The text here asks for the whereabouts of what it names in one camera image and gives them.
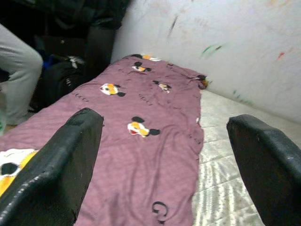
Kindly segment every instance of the white mattress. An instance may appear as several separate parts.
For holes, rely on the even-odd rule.
[[[229,117],[250,114],[282,130],[299,147],[301,125],[205,90],[201,112],[205,140],[193,197],[194,226],[263,226],[240,177],[226,124]]]

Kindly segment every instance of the person's leg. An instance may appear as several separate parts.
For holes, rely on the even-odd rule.
[[[9,73],[7,125],[15,126],[25,121],[42,63],[38,52],[0,24],[0,68]]]

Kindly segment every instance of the white wall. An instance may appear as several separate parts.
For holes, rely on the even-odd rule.
[[[208,75],[212,92],[301,122],[300,12],[301,0],[132,0],[112,61],[160,57]]]

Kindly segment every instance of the purple bedsheet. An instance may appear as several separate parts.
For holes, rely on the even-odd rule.
[[[75,225],[191,226],[203,145],[197,75],[165,61],[125,57],[2,136],[0,150],[40,149],[89,107],[104,116],[104,128]]]

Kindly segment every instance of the cartoon print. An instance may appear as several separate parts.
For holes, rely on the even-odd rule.
[[[136,62],[134,64],[134,66],[132,66],[132,68],[135,69],[136,71],[139,71],[139,72],[146,72],[146,71],[150,72],[151,71],[150,68],[141,67],[141,65],[142,65],[141,62]]]
[[[164,92],[170,93],[171,86],[167,84],[160,83],[158,81],[153,81],[153,83],[157,84]]]
[[[103,84],[99,89],[106,95],[115,95],[117,94],[119,97],[124,97],[126,94],[119,92],[120,85],[114,85],[112,83]]]
[[[0,152],[0,197],[37,152],[34,149],[9,149]]]
[[[140,117],[133,117],[131,123],[127,125],[127,129],[130,132],[131,135],[139,134],[140,136],[147,137],[149,135],[159,135],[160,130],[159,129],[147,129],[142,123],[144,120]]]
[[[151,60],[151,61],[155,61],[155,62],[161,61],[161,59],[152,57],[150,55],[133,54],[132,57],[134,57],[134,56],[137,58],[140,58],[140,59]]]

